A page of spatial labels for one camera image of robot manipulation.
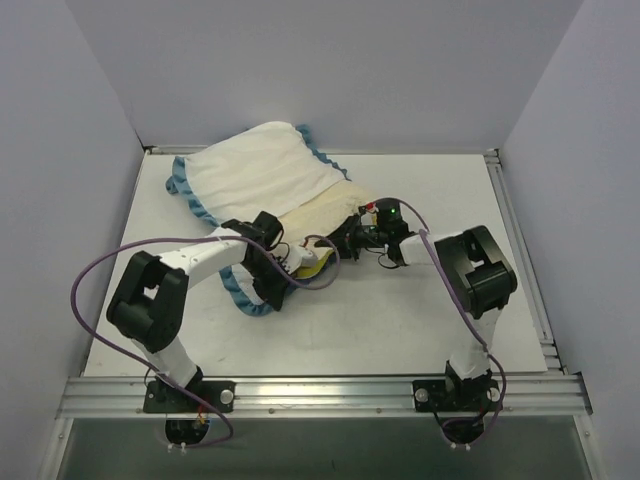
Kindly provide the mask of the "cream yellow pillow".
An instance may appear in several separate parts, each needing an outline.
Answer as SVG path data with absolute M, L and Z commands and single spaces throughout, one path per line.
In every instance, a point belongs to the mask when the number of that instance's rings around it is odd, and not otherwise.
M 282 240 L 289 245 L 301 245 L 311 234 L 329 237 L 360 206 L 376 198 L 371 189 L 341 180 L 279 218 L 284 227 Z

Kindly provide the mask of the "blue white pillowcase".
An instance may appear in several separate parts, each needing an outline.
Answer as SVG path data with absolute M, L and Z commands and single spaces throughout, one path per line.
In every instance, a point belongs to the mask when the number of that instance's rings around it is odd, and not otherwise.
M 317 150 L 308 127 L 274 121 L 176 157 L 165 188 L 217 227 L 262 211 L 279 220 L 341 180 L 346 171 Z

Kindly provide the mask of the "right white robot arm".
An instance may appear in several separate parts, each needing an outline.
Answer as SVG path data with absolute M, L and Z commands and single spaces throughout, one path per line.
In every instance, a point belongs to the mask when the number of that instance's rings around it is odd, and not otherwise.
M 517 278 L 505 254 L 484 225 L 460 233 L 432 235 L 413 231 L 404 220 L 404 203 L 384 198 L 361 206 L 329 239 L 344 259 L 356 260 L 363 249 L 379 249 L 393 268 L 432 265 L 468 329 L 446 362 L 446 402 L 465 409 L 479 393 L 498 399 L 491 373 L 491 347 L 497 321 L 517 290 Z

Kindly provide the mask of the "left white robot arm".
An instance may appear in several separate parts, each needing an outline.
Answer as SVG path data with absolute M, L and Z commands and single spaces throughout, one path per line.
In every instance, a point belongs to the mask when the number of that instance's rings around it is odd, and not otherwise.
M 181 249 L 161 255 L 140 251 L 130 258 L 106 318 L 171 380 L 166 398 L 176 409 L 193 410 L 202 399 L 202 371 L 179 339 L 188 290 L 238 264 L 250 274 L 258 298 L 280 310 L 289 282 L 271 250 L 283 233 L 281 222 L 262 211 L 252 222 L 229 220 Z

